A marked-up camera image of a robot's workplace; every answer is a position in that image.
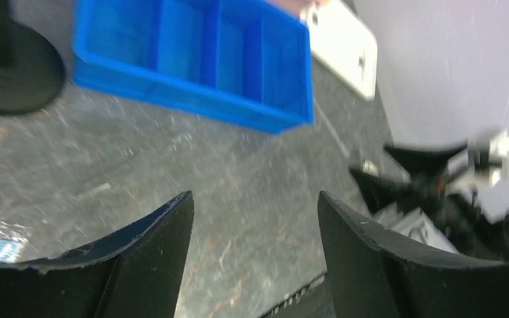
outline gray marble surface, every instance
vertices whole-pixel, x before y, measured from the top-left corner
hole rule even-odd
[[[13,1],[72,68],[73,0]],[[191,189],[196,219],[176,317],[257,317],[325,270],[317,193],[360,209],[354,149],[383,165],[380,97],[313,63],[315,125],[281,136],[68,84],[47,110],[0,118],[0,221],[32,229],[23,259],[98,239]]]

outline black round base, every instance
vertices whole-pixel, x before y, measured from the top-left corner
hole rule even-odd
[[[42,109],[61,92],[65,65],[55,47],[33,29],[10,26],[15,66],[0,68],[0,115],[22,115]]]

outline white wall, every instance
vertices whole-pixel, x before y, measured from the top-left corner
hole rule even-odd
[[[443,144],[506,125],[509,0],[355,0],[379,46],[378,86],[398,142]],[[509,183],[481,193],[493,216]]]

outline white cutting board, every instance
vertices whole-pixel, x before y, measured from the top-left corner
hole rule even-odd
[[[310,32],[311,53],[363,99],[376,91],[377,42],[342,0],[312,3],[300,13]]]

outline blue plastic bin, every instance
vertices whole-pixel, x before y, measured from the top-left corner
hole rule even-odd
[[[74,83],[272,134],[313,123],[307,28],[263,0],[79,0]]]

